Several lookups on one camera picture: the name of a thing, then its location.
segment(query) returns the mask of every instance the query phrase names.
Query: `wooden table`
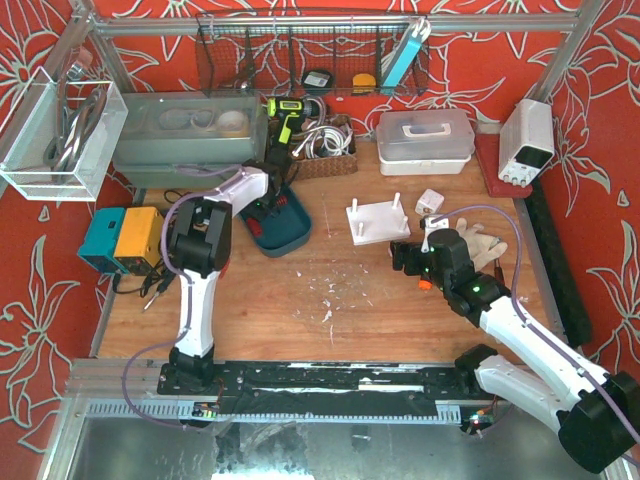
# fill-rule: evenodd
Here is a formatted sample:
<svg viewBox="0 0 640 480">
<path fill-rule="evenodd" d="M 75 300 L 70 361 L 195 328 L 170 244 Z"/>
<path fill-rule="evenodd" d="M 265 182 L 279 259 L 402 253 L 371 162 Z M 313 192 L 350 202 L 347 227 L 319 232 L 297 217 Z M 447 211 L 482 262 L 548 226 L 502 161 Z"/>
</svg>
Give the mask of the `wooden table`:
<svg viewBox="0 0 640 480">
<path fill-rule="evenodd" d="M 224 360 L 313 360 L 451 362 L 468 348 L 484 342 L 501 353 L 491 337 L 454 314 L 437 290 L 423 292 L 417 277 L 391 269 L 388 244 L 354 247 L 345 208 L 393 199 L 409 216 L 411 240 L 421 241 L 416 201 L 426 188 L 445 196 L 443 212 L 476 203 L 490 203 L 517 220 L 510 199 L 490 198 L 477 160 L 459 175 L 384 177 L 375 143 L 358 143 L 358 173 L 294 183 L 313 219 L 309 242 L 282 258 L 262 255 L 238 219 L 233 223 L 231 264 L 218 283 L 214 308 L 215 357 Z M 145 204 L 166 208 L 162 191 L 149 191 Z M 507 284 L 515 263 L 515 236 L 493 212 L 474 211 L 470 224 L 504 239 L 502 258 Z M 493 273 L 492 266 L 486 271 Z M 140 278 L 125 278 L 121 288 L 135 288 Z M 548 325 L 529 255 L 523 258 L 518 296 L 527 309 Z M 146 299 L 118 295 L 115 299 L 101 358 L 129 357 L 178 332 L 180 288 L 176 280 L 145 314 Z M 168 349 L 148 353 L 163 358 Z"/>
</svg>

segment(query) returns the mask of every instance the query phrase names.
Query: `yellow box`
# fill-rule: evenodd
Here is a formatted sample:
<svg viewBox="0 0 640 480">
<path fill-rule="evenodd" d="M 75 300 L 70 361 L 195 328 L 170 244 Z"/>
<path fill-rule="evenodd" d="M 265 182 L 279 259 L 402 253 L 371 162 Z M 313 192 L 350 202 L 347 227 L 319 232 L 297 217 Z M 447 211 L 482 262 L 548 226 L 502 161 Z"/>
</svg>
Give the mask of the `yellow box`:
<svg viewBox="0 0 640 480">
<path fill-rule="evenodd" d="M 147 275 L 161 258 L 164 218 L 155 207 L 128 208 L 114 257 L 132 275 Z"/>
</svg>

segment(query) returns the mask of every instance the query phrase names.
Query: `glove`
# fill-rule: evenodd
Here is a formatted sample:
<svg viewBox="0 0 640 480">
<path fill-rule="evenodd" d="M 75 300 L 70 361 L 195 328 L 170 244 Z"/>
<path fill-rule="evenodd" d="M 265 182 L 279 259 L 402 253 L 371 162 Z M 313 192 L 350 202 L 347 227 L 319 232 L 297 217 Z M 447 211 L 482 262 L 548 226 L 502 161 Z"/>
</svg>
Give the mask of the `glove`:
<svg viewBox="0 0 640 480">
<path fill-rule="evenodd" d="M 478 233 L 484 230 L 484 225 L 476 223 L 473 227 L 467 228 L 467 220 L 459 218 L 456 222 L 456 230 L 469 247 L 469 256 L 473 260 L 476 272 L 482 270 L 488 263 L 507 251 L 507 244 L 498 237 Z"/>
</svg>

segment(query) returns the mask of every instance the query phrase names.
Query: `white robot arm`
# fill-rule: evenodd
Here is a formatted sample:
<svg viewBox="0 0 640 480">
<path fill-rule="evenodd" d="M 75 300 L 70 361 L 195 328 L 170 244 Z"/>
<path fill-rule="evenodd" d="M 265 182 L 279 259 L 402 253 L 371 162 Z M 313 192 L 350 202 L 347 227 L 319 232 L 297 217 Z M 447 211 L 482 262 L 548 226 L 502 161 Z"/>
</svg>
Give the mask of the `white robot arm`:
<svg viewBox="0 0 640 480">
<path fill-rule="evenodd" d="M 231 219 L 274 191 L 268 165 L 242 167 L 198 201 L 180 205 L 169 250 L 180 275 L 180 340 L 169 364 L 183 382 L 207 384 L 213 378 L 213 300 L 216 282 L 231 253 Z"/>
<path fill-rule="evenodd" d="M 244 167 L 217 188 L 214 195 L 204 197 L 204 201 L 211 204 L 230 205 L 230 215 L 233 217 L 249 203 L 262 198 L 267 193 L 268 186 L 268 174 L 257 168 Z M 204 206 L 196 207 L 194 209 L 196 211 L 193 213 L 199 213 L 197 208 L 202 209 Z M 215 227 L 210 221 L 208 223 L 209 229 Z M 176 248 L 185 247 L 184 245 L 176 245 Z M 182 268 L 185 275 L 180 276 L 182 289 L 180 331 L 182 332 L 186 328 L 189 315 L 191 316 L 191 322 L 187 334 L 176 344 L 175 348 L 180 353 L 190 357 L 202 358 L 213 347 L 213 297 L 221 270 L 217 270 L 215 266 L 212 267 L 210 272 L 208 272 L 209 269 L 203 272 L 202 269 L 196 271 L 185 265 Z"/>
<path fill-rule="evenodd" d="M 591 382 L 613 399 L 637 431 L 640 386 L 630 375 L 611 375 L 590 362 L 518 304 L 523 321 L 511 292 L 494 277 L 476 273 L 467 245 L 455 230 L 433 231 L 429 251 L 422 249 L 418 243 L 392 242 L 393 268 L 420 275 L 439 287 L 454 312 L 506 345 L 533 371 L 522 370 L 493 348 L 478 345 L 455 362 L 465 388 L 479 387 L 498 395 L 543 422 L 590 472 L 601 472 L 634 445 L 630 432 Z"/>
</svg>

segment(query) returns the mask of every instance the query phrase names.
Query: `gray plastic container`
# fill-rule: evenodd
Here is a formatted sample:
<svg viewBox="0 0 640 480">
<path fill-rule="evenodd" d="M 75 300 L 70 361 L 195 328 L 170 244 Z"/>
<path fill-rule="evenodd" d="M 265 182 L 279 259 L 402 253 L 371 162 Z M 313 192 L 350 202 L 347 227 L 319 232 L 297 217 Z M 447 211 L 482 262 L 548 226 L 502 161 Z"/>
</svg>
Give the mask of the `gray plastic container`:
<svg viewBox="0 0 640 480">
<path fill-rule="evenodd" d="M 262 161 L 267 116 L 258 97 L 208 98 L 200 92 L 125 94 L 129 116 L 113 165 L 138 188 L 207 188 L 213 171 Z"/>
</svg>

